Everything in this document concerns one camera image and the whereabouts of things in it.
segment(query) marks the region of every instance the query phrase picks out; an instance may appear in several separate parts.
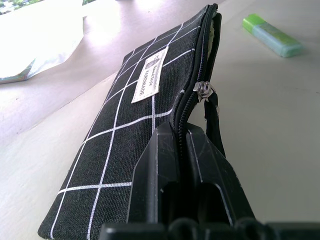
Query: zipper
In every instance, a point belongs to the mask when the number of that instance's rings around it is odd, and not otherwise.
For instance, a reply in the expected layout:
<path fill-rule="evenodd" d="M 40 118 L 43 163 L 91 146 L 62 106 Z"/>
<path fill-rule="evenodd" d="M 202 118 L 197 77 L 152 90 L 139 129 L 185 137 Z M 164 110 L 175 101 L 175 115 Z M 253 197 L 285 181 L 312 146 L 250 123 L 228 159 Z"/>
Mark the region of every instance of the zipper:
<path fill-rule="evenodd" d="M 202 49 L 201 49 L 201 60 L 200 60 L 200 67 L 199 67 L 196 83 L 194 85 L 190 98 L 188 99 L 182 111 L 179 124 L 178 124 L 178 147 L 179 147 L 179 156 L 181 157 L 181 160 L 183 159 L 183 152 L 184 152 L 185 138 L 186 138 L 186 124 L 189 119 L 189 116 L 197 103 L 199 103 L 203 98 L 208 101 L 207 98 L 213 93 L 213 91 L 215 91 L 215 89 L 211 86 L 211 84 L 208 81 L 205 81 L 204 78 L 206 76 L 206 67 L 207 67 L 206 63 L 208 60 L 208 43 L 209 43 L 209 34 L 210 34 L 210 26 L 208 27 L 208 24 L 211 25 L 212 19 L 217 14 L 217 9 L 218 9 L 217 4 L 212 5 L 208 9 L 207 18 L 205 19 L 205 25 L 204 25 L 204 34 L 203 34 Z M 218 49 L 215 49 L 214 52 L 211 51 L 211 54 L 216 54 L 217 50 Z M 212 73 L 212 70 L 214 67 L 214 64 L 213 64 L 215 62 L 214 60 L 215 60 L 215 56 L 213 57 L 211 66 L 209 66 L 210 69 L 208 69 L 210 71 L 209 72 L 210 74 Z"/>

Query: black fabric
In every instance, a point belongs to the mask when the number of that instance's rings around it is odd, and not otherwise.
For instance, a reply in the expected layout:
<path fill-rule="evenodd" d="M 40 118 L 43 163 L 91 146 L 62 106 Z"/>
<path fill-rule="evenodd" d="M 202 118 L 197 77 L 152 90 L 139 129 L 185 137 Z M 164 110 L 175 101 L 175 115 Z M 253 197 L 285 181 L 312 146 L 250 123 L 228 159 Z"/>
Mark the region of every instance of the black fabric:
<path fill-rule="evenodd" d="M 207 9 L 208 6 L 124 57 L 106 100 L 38 230 L 41 237 L 96 240 L 103 223 L 126 221 L 134 166 L 153 130 L 170 120 L 177 100 L 184 94 L 183 88 L 193 73 L 200 26 Z M 159 93 L 131 103 L 145 59 L 168 44 Z"/>
<path fill-rule="evenodd" d="M 204 118 L 206 119 L 206 135 L 213 145 L 226 157 L 224 145 L 221 140 L 219 115 L 217 111 L 218 95 L 216 92 L 208 97 L 208 101 L 204 101 Z"/>

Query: black zipper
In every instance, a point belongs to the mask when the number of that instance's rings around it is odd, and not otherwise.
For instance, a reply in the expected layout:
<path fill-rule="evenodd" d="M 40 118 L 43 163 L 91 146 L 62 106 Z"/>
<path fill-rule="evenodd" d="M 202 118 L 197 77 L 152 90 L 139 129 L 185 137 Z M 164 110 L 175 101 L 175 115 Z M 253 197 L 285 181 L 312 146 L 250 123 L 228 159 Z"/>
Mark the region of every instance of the black zipper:
<path fill-rule="evenodd" d="M 204 22 L 204 34 L 202 38 L 202 49 L 201 49 L 201 59 L 200 59 L 200 67 L 197 75 L 196 82 L 201 82 L 201 81 L 209 81 L 210 79 L 205 79 L 205 76 L 211 76 L 211 73 L 213 71 L 214 67 L 214 62 L 216 58 L 216 53 L 218 48 L 214 49 L 214 45 L 212 45 L 212 52 L 211 51 L 211 56 L 213 55 L 213 59 L 210 61 L 212 64 L 210 64 L 210 69 L 209 69 L 209 75 L 206 74 L 207 70 L 207 59 L 208 59 L 208 44 L 209 44 L 209 35 L 210 35 L 210 25 L 212 22 L 212 19 L 214 17 L 214 14 L 217 14 L 217 9 L 218 5 L 213 4 L 208 8 L 205 22 Z M 182 111 L 179 124 L 178 124 L 178 145 L 179 145 L 179 155 L 181 159 L 183 159 L 183 152 L 184 152 L 184 146 L 185 146 L 185 141 L 186 141 L 186 124 L 189 119 L 189 116 L 198 103 L 198 94 L 197 92 L 193 91 Z"/>

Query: metal zipper slider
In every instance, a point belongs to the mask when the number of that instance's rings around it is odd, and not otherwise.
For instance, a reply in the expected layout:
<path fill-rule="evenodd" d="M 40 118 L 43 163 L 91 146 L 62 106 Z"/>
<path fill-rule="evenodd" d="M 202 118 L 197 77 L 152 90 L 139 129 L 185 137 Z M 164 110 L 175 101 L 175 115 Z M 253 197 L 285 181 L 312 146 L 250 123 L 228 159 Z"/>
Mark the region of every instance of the metal zipper slider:
<path fill-rule="evenodd" d="M 214 87 L 208 81 L 196 82 L 193 91 L 197 92 L 199 103 L 202 99 L 205 99 L 207 102 L 209 102 L 208 97 L 210 97 L 211 94 L 216 92 Z"/>

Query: plastic bag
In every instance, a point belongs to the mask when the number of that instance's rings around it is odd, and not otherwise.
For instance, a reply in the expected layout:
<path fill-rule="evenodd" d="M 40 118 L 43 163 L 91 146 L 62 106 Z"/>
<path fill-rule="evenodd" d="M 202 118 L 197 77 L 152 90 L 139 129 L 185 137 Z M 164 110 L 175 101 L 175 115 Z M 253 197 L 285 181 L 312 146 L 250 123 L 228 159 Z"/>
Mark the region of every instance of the plastic bag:
<path fill-rule="evenodd" d="M 83 38 L 82 0 L 45 0 L 0 16 L 0 83 L 65 62 Z"/>

